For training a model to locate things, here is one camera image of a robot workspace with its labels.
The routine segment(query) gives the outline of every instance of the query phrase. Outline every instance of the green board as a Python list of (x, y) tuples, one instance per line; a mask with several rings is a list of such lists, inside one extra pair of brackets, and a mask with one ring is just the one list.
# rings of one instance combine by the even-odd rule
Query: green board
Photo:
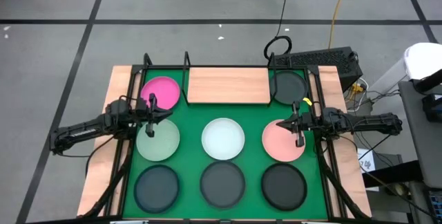
[[(149, 70), (146, 82), (157, 76), (169, 76), (181, 84), (181, 70)], [(308, 111), (303, 102), (300, 112)], [(214, 218), (214, 219), (327, 219), (323, 187), (318, 160), (314, 153), (313, 133), (305, 132), (306, 147), (303, 155), (293, 162), (307, 181), (305, 202), (294, 211), (276, 209), (265, 200), (261, 192), (261, 176), (265, 169), (277, 162), (262, 146), (262, 131), (273, 120), (286, 119), (291, 107), (273, 101), (271, 106), (257, 104), (191, 104), (186, 105), (183, 96), (173, 108), (169, 120), (180, 130), (180, 145), (177, 151), (161, 162), (151, 162), (134, 150), (131, 171), (123, 209), (123, 218)], [(230, 209), (210, 206), (200, 192), (200, 177), (204, 169), (215, 162), (204, 152), (201, 135), (204, 127), (216, 118), (231, 118), (241, 125), (245, 144), (241, 153), (232, 162), (241, 168), (246, 189), (241, 201)], [(167, 165), (176, 171), (180, 180), (180, 194), (171, 208), (160, 214), (149, 214), (141, 210), (133, 195), (135, 181), (146, 168), (152, 165)]]

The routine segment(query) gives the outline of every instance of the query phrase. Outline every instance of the gray floor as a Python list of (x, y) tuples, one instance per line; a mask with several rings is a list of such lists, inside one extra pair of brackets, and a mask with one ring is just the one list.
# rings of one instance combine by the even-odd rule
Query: gray floor
[[(139, 64), (148, 52), (155, 64), (265, 64), (262, 49), (275, 24), (183, 24), (177, 19), (278, 19), (283, 0), (102, 0), (96, 19), (174, 19), (170, 24), (93, 25), (60, 125), (102, 110), (112, 66)], [(442, 20), (441, 0), (417, 0), (426, 19)], [(28, 190), (95, 0), (0, 0), (0, 218), (14, 223)], [(285, 19), (331, 19), (336, 0), (287, 0)], [(410, 0), (343, 0), (333, 47), (357, 51), (364, 78), (373, 84), (403, 51), (428, 41)], [(19, 21), (20, 19), (40, 19)], [(415, 20), (384, 25), (383, 20)], [(293, 52), (327, 47), (330, 26), (311, 21), (283, 25)], [(442, 26), (431, 26), (442, 40)], [(279, 53), (284, 44), (272, 49)], [(68, 153), (86, 154), (92, 142)], [(50, 156), (28, 221), (73, 218), (84, 183), (84, 159)]]

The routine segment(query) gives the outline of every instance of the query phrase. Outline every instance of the wooden table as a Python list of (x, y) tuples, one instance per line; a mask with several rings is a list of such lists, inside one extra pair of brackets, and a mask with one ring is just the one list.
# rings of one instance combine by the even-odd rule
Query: wooden table
[[(131, 69), (132, 66), (113, 67), (106, 99), (104, 101), (103, 111), (107, 104), (117, 99), (120, 95), (127, 94), (129, 79), (131, 76)], [(319, 77), (323, 88), (325, 106), (335, 107), (346, 112), (345, 101), (343, 97), (343, 92), (340, 87), (339, 76), (336, 67), (319, 66)], [(139, 85), (139, 81), (140, 77), (135, 78), (135, 85)], [(310, 82), (312, 85), (314, 85), (313, 75), (310, 75)], [(313, 98), (314, 100), (317, 100), (318, 96), (316, 92), (316, 87), (313, 86), (312, 88)], [(343, 136), (349, 138), (350, 140), (353, 140), (353, 137), (350, 133), (345, 133)], [(95, 140), (94, 147), (98, 147), (108, 138), (108, 136), (97, 138)], [(124, 160), (124, 156), (126, 155), (125, 147), (127, 147), (127, 143), (124, 144), (121, 161)], [(86, 213), (95, 204), (97, 199), (102, 195), (103, 191), (107, 188), (109, 184), (109, 179), (111, 178), (111, 170), (116, 148), (116, 140), (114, 142), (109, 142), (107, 145), (98, 150), (90, 160), (88, 175), (84, 183), (83, 194), (81, 195), (81, 200), (78, 207), (78, 215)], [(334, 141), (334, 150), (336, 154), (336, 162), (338, 165), (342, 186), (350, 195), (352, 200), (359, 206), (359, 208), (368, 216), (371, 216), (372, 214), (369, 208), (361, 169), (359, 167), (358, 156), (355, 151), (354, 145), (350, 143), (349, 140), (340, 138)], [(331, 195), (331, 206), (333, 209), (333, 215), (335, 217), (339, 217), (340, 213), (336, 191), (334, 190), (330, 182), (329, 190)], [(119, 185), (114, 192), (113, 207), (110, 211), (111, 214), (117, 213), (120, 192), (121, 185)]]

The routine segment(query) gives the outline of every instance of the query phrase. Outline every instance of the yellow cable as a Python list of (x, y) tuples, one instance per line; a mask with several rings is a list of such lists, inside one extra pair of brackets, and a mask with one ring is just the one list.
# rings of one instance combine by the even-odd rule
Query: yellow cable
[(334, 21), (336, 19), (336, 16), (338, 15), (339, 5), (340, 5), (340, 0), (338, 0), (338, 3), (336, 4), (336, 7), (334, 8), (333, 19), (331, 21), (331, 29), (330, 29), (330, 37), (329, 37), (329, 49), (330, 49), (330, 46), (332, 46), (333, 31), (334, 31)]

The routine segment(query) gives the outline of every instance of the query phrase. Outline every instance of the black metal frame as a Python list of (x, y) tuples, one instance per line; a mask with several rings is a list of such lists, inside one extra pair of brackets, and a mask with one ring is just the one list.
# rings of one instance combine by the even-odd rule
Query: black metal frame
[[(140, 74), (140, 85), (138, 88), (138, 92), (137, 92), (137, 97), (140, 96), (142, 87), (144, 85), (144, 82), (146, 80), (146, 76), (148, 74), (149, 70), (183, 70), (183, 76), (182, 76), (182, 83), (181, 83), (181, 91), (182, 91), (182, 95), (184, 97), (184, 99), (186, 100), (186, 103), (189, 105), (187, 98), (186, 98), (186, 92), (184, 90), (184, 86), (185, 86), (185, 79), (186, 79), (186, 74), (187, 71), (190, 70), (190, 67), (195, 67), (195, 68), (204, 68), (204, 67), (214, 67), (214, 68), (268, 68), (268, 69), (272, 69), (274, 74), (276, 74), (277, 71), (281, 71), (281, 70), (301, 70), (304, 73), (305, 76), (305, 80), (307, 82), (308, 85), (308, 94), (307, 97), (312, 99), (313, 94), (311, 91), (311, 84), (310, 84), (310, 79), (309, 79), (309, 72), (311, 74), (314, 75), (315, 81), (316, 81), (316, 88), (317, 88), (317, 93), (318, 93), (318, 101), (315, 103), (319, 103), (321, 110), (325, 107), (325, 101), (324, 101), (324, 95), (323, 95), (323, 91), (322, 91), (322, 86), (320, 83), (320, 78), (319, 78), (319, 72), (318, 72), (318, 66), (276, 66), (275, 65), (275, 59), (274, 59), (274, 54), (272, 54), (271, 59), (269, 60), (269, 63), (267, 65), (257, 65), (257, 66), (250, 66), (250, 65), (191, 65), (190, 63), (190, 59), (189, 59), (189, 54), (187, 52), (185, 52), (184, 55), (184, 64), (183, 66), (180, 65), (153, 65), (150, 57), (145, 54), (144, 55), (144, 63), (142, 65), (133, 65), (132, 66), (132, 70), (131, 70), (131, 78), (129, 80), (129, 85), (128, 85), (128, 91), (127, 91), (127, 96), (131, 97), (134, 93), (134, 85), (135, 85), (135, 78)], [(275, 86), (276, 86), (276, 92), (277, 92), (277, 88), (278, 88), (278, 82), (275, 80)], [(268, 103), (268, 105), (270, 105), (273, 102), (273, 99), (275, 97), (276, 92), (271, 95), (271, 100)], [(316, 110), (315, 107), (312, 107), (311, 110), (313, 111), (314, 114), (316, 114)], [(315, 139), (315, 148), (317, 151), (320, 151), (322, 149), (320, 142), (317, 142), (318, 139), (320, 137), (314, 137)], [(115, 157), (114, 157), (114, 162), (113, 162), (113, 169), (112, 169), (112, 174), (110, 179), (114, 179), (116, 172), (118, 171), (119, 168), (119, 164), (120, 161), (122, 159), (121, 154), (122, 154), (122, 149), (123, 149), (123, 143), (124, 142), (129, 142), (128, 144), (128, 151), (133, 151), (134, 149), (134, 138), (132, 140), (118, 140), (117, 143), (117, 150), (115, 152)], [(327, 144), (327, 146), (329, 147), (329, 158), (330, 158), (330, 165), (331, 165), (331, 169), (333, 171), (333, 174), (335, 175), (335, 177), (339, 180), (339, 172), (338, 172), (338, 167), (337, 167), (337, 162), (336, 162), (336, 157), (334, 155), (334, 147), (333, 147), (333, 142), (328, 141), (329, 143)], [(133, 152), (128, 152), (127, 156), (130, 156), (129, 160), (131, 161), (133, 158)], [(324, 174), (323, 168), (321, 166), (319, 166), (320, 168), (320, 177), (321, 177), (321, 182), (322, 182), (322, 186), (323, 186), (323, 193), (324, 193), (324, 199), (325, 199), (325, 207), (326, 207), (326, 212), (327, 212), (327, 218), (329, 219), (329, 221), (347, 221), (350, 223), (367, 223), (367, 220), (358, 220), (358, 219), (348, 219), (347, 218), (347, 212), (346, 212), (346, 208), (345, 205), (342, 201), (342, 199), (340, 198), (340, 196), (338, 195), (338, 202), (339, 202), (339, 209), (340, 209), (340, 215), (344, 216), (344, 218), (342, 217), (335, 217), (333, 214), (333, 209), (332, 209), (332, 201), (330, 198), (330, 193), (329, 193), (329, 185), (328, 185), (328, 181), (327, 181), (327, 177)], [(122, 189), (121, 189), (121, 194), (119, 197), (119, 202), (118, 202), (118, 212), (117, 215), (111, 216), (110, 214), (110, 209), (112, 207), (112, 202), (113, 202), (113, 196), (111, 196), (108, 200), (107, 203), (104, 207), (104, 216), (101, 217), (91, 217), (91, 218), (77, 218), (77, 219), (71, 219), (71, 220), (59, 220), (59, 221), (48, 221), (48, 222), (44, 222), (44, 223), (51, 223), (51, 224), (62, 224), (62, 223), (103, 223), (104, 221), (106, 222), (107, 220), (112, 220), (112, 221), (116, 221), (116, 220), (121, 220), (122, 219), (122, 213), (123, 213), (123, 209), (124, 209), (124, 203), (125, 203), (125, 198), (126, 198), (126, 190), (127, 190), (127, 186), (128, 186), (128, 175), (130, 173), (131, 170), (131, 164), (129, 164), (128, 169), (126, 174), (123, 176), (122, 178)], [(187, 224), (187, 223), (257, 223), (258, 221), (231, 221), (231, 220), (217, 220), (217, 221), (201, 221), (201, 220), (189, 220), (189, 219), (182, 219), (182, 220), (148, 220), (149, 223), (183, 223), (183, 224)], [(284, 221), (284, 220), (275, 220), (275, 221), (259, 221), (259, 223), (301, 223), (300, 221)]]

